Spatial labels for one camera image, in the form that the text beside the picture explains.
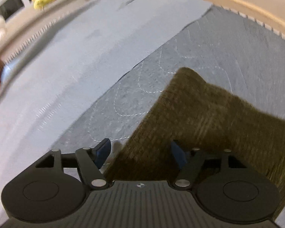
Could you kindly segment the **dark olive corduroy pants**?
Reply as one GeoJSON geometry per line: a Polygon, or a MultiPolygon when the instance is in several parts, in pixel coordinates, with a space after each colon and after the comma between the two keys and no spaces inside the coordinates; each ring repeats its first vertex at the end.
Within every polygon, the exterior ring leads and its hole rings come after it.
{"type": "Polygon", "coordinates": [[[285,120],[263,113],[228,91],[180,68],[105,171],[109,181],[171,180],[177,165],[171,142],[184,151],[231,149],[265,175],[285,206],[285,120]]]}

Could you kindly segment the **light blue bed sheet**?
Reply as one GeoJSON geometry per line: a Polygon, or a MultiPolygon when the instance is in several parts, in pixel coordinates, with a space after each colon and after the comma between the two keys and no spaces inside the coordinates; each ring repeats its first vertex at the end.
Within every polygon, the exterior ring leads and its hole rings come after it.
{"type": "Polygon", "coordinates": [[[0,86],[1,192],[136,64],[199,19],[203,0],[92,0],[51,26],[0,86]]]}

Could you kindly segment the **grey quilted mattress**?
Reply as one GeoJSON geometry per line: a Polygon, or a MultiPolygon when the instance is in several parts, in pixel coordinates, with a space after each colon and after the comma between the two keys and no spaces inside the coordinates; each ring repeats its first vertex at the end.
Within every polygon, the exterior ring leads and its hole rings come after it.
{"type": "MultiPolygon", "coordinates": [[[[54,143],[63,152],[108,137],[122,151],[180,68],[285,120],[285,40],[257,22],[219,7],[163,44],[113,85],[54,143]]],[[[275,218],[285,227],[285,206],[275,218]]]]}

